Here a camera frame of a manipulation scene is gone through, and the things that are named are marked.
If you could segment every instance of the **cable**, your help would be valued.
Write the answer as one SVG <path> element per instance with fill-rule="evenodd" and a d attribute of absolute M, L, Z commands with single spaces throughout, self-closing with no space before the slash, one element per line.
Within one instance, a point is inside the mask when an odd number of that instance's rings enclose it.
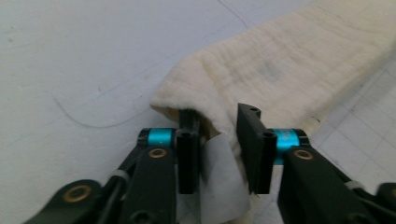
<path fill-rule="evenodd" d="M 389 210 L 388 208 L 385 208 L 377 203 L 373 203 L 369 200 L 363 199 L 361 197 L 359 197 L 359 200 L 362 203 L 365 203 L 367 206 L 374 208 L 376 211 L 381 212 L 382 215 L 385 215 L 389 218 L 391 218 L 391 221 L 393 221 L 393 223 L 396 223 L 396 213 Z"/>

